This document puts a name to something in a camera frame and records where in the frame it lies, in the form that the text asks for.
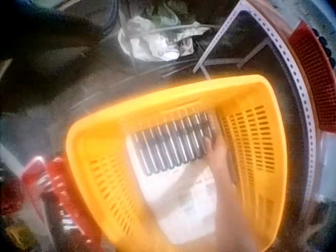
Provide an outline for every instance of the silver battery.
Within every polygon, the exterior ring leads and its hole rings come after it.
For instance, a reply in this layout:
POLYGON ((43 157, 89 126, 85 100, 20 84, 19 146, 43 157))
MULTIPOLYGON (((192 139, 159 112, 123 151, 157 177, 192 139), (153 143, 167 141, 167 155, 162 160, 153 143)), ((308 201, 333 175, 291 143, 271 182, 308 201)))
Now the silver battery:
POLYGON ((201 119, 202 119, 202 124, 203 124, 203 129, 204 129, 205 136, 210 138, 210 140, 212 141, 213 132, 212 132, 211 123, 210 123, 210 120, 209 120, 208 113, 202 112, 201 113, 201 119))
POLYGON ((142 166, 142 170, 143 173, 146 176, 150 176, 152 175, 152 170, 153 170, 153 165, 154 163, 152 162, 145 141, 143 139, 143 136, 141 133, 135 133, 134 134, 134 140, 135 140, 135 144, 136 144, 136 154, 138 155, 138 158, 140 160, 141 166, 142 166))
POLYGON ((171 153, 168 147, 168 144, 166 143, 166 138, 162 130, 160 129, 159 126, 156 126, 154 129, 154 132, 155 132, 156 138, 158 139, 160 149, 163 153, 163 159, 164 159, 165 166, 168 169, 173 169, 174 168, 174 154, 171 153))
POLYGON ((188 156, 187 156, 187 150, 185 147, 185 143, 183 140, 183 135, 180 132, 177 124, 175 121, 172 121, 169 125, 170 129, 171 129, 171 134, 173 137, 173 141, 176 143, 176 147, 177 147, 177 152, 178 155, 181 157, 181 162, 186 164, 189 162, 188 156))
POLYGON ((174 157, 174 165, 175 166, 180 166, 182 161, 181 161, 181 155, 178 153, 178 143, 174 140, 174 136, 172 133, 172 130, 170 129, 168 124, 164 124, 161 127, 161 130, 163 132, 163 135, 165 136, 167 147, 174 157))
POLYGON ((183 140, 183 145, 184 145, 184 149, 186 151, 186 154, 188 156, 189 161, 194 161, 196 159, 195 153, 193 151, 193 146, 191 143, 191 138, 188 134, 186 125, 183 121, 183 119, 179 119, 177 122, 178 125, 178 129, 182 135, 182 140, 183 140))
POLYGON ((155 155, 155 161, 157 163, 158 168, 160 171, 164 172, 167 170, 168 165, 165 163, 165 158, 164 158, 164 151, 160 147, 160 139, 157 137, 157 135, 154 133, 154 129, 150 128, 149 129, 150 137, 151 137, 151 148, 154 149, 155 155))

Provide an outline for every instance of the metal bar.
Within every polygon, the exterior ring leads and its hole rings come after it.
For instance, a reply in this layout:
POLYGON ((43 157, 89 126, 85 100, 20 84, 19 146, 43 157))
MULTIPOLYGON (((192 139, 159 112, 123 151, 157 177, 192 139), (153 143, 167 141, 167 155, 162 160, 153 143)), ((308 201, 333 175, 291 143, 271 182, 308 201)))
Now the metal bar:
POLYGON ((203 24, 200 24, 200 25, 197 25, 197 26, 195 26, 195 25, 176 25, 176 26, 170 26, 170 27, 163 27, 163 28, 148 30, 148 31, 145 31, 143 33, 131 35, 130 38, 139 38, 141 36, 148 35, 148 34, 162 33, 162 32, 166 32, 168 30, 179 30, 179 29, 188 29, 188 28, 213 28, 213 29, 219 29, 220 26, 219 25, 203 25, 203 24))
POLYGON ((244 59, 237 64, 238 68, 241 68, 246 62, 252 59, 258 52, 260 52, 266 45, 270 43, 269 37, 263 39, 258 45, 256 45, 251 52, 249 52, 244 59))
POLYGON ((207 79, 207 80, 211 80, 208 71, 206 70, 206 68, 205 68, 203 65, 201 66, 201 70, 202 70, 202 73, 203 73, 204 76, 205 76, 205 79, 207 79))
POLYGON ((215 37, 212 39, 211 43, 209 46, 206 48, 205 52, 197 62, 196 66, 193 69, 193 72, 196 73, 197 70, 203 65, 203 62, 206 60, 208 57, 209 53, 212 51, 212 49, 215 47, 217 42, 220 40, 220 38, 223 36, 223 34, 227 31, 228 27, 232 23, 232 21, 236 18, 238 15, 237 9, 239 8, 240 1, 236 5, 236 7, 233 9, 233 11, 230 13, 230 15, 227 17, 227 19, 224 21, 223 25, 220 27, 219 31, 215 35, 215 37))

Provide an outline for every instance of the red basket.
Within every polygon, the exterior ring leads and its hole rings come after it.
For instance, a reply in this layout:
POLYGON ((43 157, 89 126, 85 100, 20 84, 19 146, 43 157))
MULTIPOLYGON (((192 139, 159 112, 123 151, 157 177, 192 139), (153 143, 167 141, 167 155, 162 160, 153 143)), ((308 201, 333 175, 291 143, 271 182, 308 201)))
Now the red basket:
POLYGON ((321 130, 336 133, 336 78, 322 45, 305 22, 289 37, 307 75, 321 130))

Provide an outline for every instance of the hand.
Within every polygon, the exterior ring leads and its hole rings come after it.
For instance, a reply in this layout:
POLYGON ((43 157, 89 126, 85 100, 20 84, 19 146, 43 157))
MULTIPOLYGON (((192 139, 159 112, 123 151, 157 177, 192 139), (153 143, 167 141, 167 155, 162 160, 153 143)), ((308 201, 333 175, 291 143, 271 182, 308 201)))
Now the hand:
POLYGON ((215 177, 220 176, 230 180, 227 169, 227 146, 220 134, 215 135, 214 144, 209 138, 205 138, 206 158, 215 177))

